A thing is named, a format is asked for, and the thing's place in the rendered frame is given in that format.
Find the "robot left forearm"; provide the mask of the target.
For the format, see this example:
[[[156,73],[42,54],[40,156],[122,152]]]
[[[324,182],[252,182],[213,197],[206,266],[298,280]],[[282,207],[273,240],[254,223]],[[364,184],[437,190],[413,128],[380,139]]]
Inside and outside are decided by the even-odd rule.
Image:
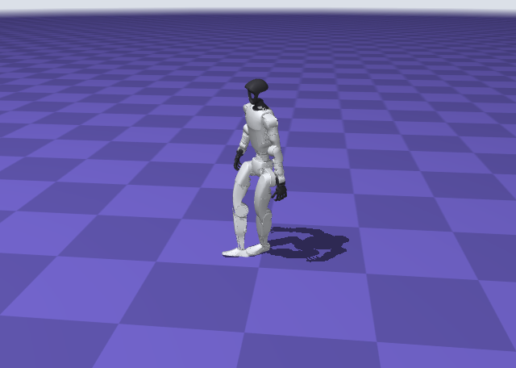
[[[283,170],[283,164],[282,164],[283,155],[282,155],[281,149],[276,147],[273,150],[273,155],[274,155],[274,158],[272,160],[273,160],[274,174],[276,177],[278,177],[279,184],[280,184],[280,183],[285,182],[285,175],[284,175],[285,171]]]

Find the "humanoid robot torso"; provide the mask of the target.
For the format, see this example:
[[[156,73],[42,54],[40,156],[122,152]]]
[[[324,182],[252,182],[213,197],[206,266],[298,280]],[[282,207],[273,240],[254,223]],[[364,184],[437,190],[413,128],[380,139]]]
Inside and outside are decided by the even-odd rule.
[[[269,159],[268,148],[272,146],[268,132],[263,125],[263,115],[271,114],[274,116],[273,111],[270,107],[260,111],[254,111],[252,107],[255,106],[250,104],[246,109],[246,122],[248,126],[248,133],[252,147],[255,149],[256,157],[252,158],[252,171],[258,177],[264,173],[264,169],[270,168],[273,170],[273,161]],[[265,109],[265,110],[264,110]]]

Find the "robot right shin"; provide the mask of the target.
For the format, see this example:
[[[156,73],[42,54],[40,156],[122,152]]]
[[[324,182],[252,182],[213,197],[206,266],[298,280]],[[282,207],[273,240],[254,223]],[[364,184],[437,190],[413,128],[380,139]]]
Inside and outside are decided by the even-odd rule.
[[[245,233],[247,232],[247,216],[238,217],[234,213],[234,210],[233,210],[233,220],[234,220],[235,235],[237,234],[236,240],[237,240],[237,244],[238,244],[238,250],[241,250],[241,249],[244,250],[244,237],[245,237]]]

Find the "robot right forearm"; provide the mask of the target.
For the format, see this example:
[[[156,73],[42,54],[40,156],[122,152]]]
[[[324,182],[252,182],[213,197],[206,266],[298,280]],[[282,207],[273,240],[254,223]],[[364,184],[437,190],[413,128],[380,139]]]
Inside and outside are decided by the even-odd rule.
[[[241,148],[243,150],[243,154],[244,154],[246,152],[246,150],[247,150],[249,141],[250,141],[249,135],[243,130],[242,139],[241,139],[241,141],[239,143],[239,147],[238,147],[237,150],[239,151],[239,149]]]

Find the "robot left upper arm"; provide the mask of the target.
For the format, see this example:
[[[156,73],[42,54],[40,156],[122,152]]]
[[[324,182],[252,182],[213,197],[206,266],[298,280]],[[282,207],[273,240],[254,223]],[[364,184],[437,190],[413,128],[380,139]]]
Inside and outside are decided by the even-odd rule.
[[[263,115],[263,125],[268,132],[268,138],[272,144],[272,146],[268,148],[268,154],[269,156],[274,157],[273,150],[276,147],[281,148],[277,118],[270,113]]]

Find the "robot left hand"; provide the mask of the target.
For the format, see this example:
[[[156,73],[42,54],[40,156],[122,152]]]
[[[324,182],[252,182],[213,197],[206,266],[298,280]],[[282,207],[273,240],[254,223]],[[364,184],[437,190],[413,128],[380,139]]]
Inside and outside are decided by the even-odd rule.
[[[285,182],[279,184],[278,177],[276,177],[277,188],[276,188],[276,192],[271,197],[271,198],[274,198],[274,196],[277,195],[277,198],[274,199],[274,201],[280,201],[287,197],[287,193],[286,193],[287,190],[286,190],[286,187],[284,186],[284,184],[285,184]]]

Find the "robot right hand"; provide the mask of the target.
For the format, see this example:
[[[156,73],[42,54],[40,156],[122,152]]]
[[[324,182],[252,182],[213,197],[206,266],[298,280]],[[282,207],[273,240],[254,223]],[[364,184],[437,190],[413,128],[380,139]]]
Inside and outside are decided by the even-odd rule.
[[[243,150],[240,148],[240,149],[239,149],[239,151],[238,151],[238,150],[236,151],[236,153],[237,153],[237,154],[236,154],[236,156],[235,156],[234,168],[235,168],[235,170],[239,171],[239,168],[238,168],[238,167],[240,167],[240,166],[239,166],[239,164],[240,164],[240,165],[242,165],[242,164],[239,162],[239,159],[240,159],[240,157],[241,157],[241,156],[243,156]],[[239,163],[239,164],[238,164],[238,163]]]

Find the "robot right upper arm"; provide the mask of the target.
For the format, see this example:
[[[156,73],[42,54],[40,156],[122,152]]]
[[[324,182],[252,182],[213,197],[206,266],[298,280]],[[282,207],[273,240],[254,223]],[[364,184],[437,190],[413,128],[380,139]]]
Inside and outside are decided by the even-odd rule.
[[[251,104],[251,103],[247,103],[247,104],[243,105],[243,111],[244,111],[244,113],[245,113],[245,119],[246,119],[246,109],[247,109],[248,105],[250,105],[250,104]],[[245,125],[243,126],[243,130],[244,130],[244,131],[249,135],[247,124],[245,124]]]

